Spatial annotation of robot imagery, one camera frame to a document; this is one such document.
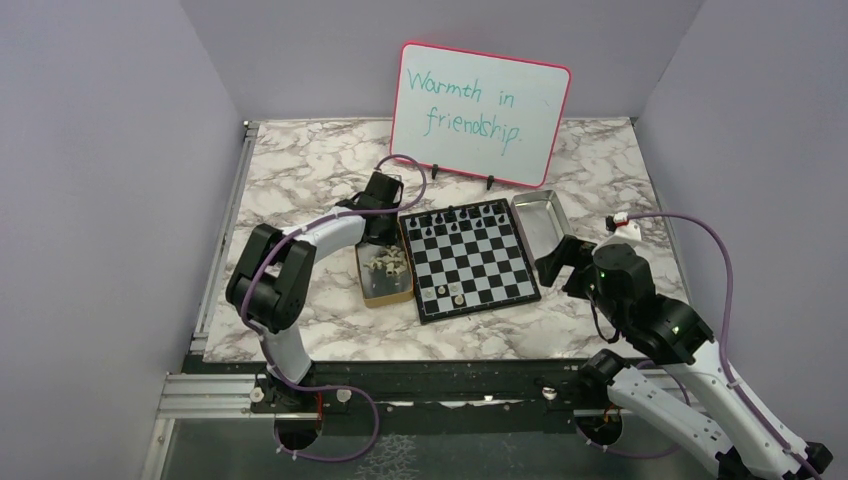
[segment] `marble table mat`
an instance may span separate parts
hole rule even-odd
[[[300,224],[324,214],[335,202],[362,190],[375,163],[388,153],[391,121],[339,119],[269,121],[259,128],[204,361],[264,360],[255,334],[245,328],[224,299],[224,287],[250,231],[265,222]],[[384,173],[402,176],[405,200],[416,194],[420,175],[394,164]],[[440,172],[411,210],[425,211],[532,191]],[[557,192],[575,234],[600,241],[608,234],[604,217],[617,211],[656,210],[657,201],[627,118],[564,120],[542,189]],[[657,285],[665,295],[686,300],[680,270],[665,223],[641,221],[644,247]],[[607,345],[595,332],[589,304],[560,288],[540,287],[542,300],[421,325],[414,301],[380,308],[362,302],[353,248],[315,265],[306,306],[298,320],[314,360],[484,360],[585,358],[600,348],[641,356],[621,341]],[[605,335],[612,327],[601,319]]]

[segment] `lavender wall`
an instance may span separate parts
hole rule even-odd
[[[0,7],[0,478],[136,478],[240,117],[176,0]]]
[[[668,210],[726,240],[730,353],[748,382],[848,478],[848,3],[707,0],[636,125]],[[676,225],[697,307],[718,328],[724,270]]]
[[[639,115],[703,0],[182,0],[251,119],[388,116],[410,39],[571,67],[567,116]]]

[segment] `silver tray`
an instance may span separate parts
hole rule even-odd
[[[553,190],[524,193],[510,203],[530,261],[551,253],[565,235],[573,235]]]

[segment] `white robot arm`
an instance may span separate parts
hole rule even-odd
[[[610,351],[597,354],[581,371],[606,389],[611,402],[644,417],[719,478],[820,478],[832,461],[830,451],[782,424],[732,366],[736,381],[728,381],[722,365],[729,363],[721,361],[712,330],[685,303],[656,293],[648,262],[631,246],[641,241],[638,226],[621,215],[607,224],[614,233],[601,245],[566,236],[538,259],[540,283],[551,286],[563,266],[574,267],[563,291],[600,310],[622,338],[693,393],[711,419],[663,394]],[[614,368],[599,374],[593,365]],[[769,427],[780,432],[781,441]]]
[[[282,230],[267,224],[253,229],[227,284],[226,298],[260,335],[275,374],[297,384],[312,365],[295,323],[306,300],[312,266],[363,241],[394,244],[402,192],[400,180],[375,171],[363,192],[339,202],[317,220]],[[265,273],[271,264],[280,265],[276,277]]]

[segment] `screw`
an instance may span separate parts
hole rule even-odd
[[[350,392],[350,390],[346,388],[340,388],[336,390],[336,400],[340,401],[341,403],[347,403],[347,401],[350,400],[351,396],[353,396],[353,394]]]
[[[553,400],[556,398],[556,390],[551,387],[543,387],[542,396],[545,397],[545,400]]]
[[[249,397],[251,402],[259,403],[262,401],[263,398],[265,398],[265,393],[262,391],[261,388],[255,387],[253,390],[250,391]]]

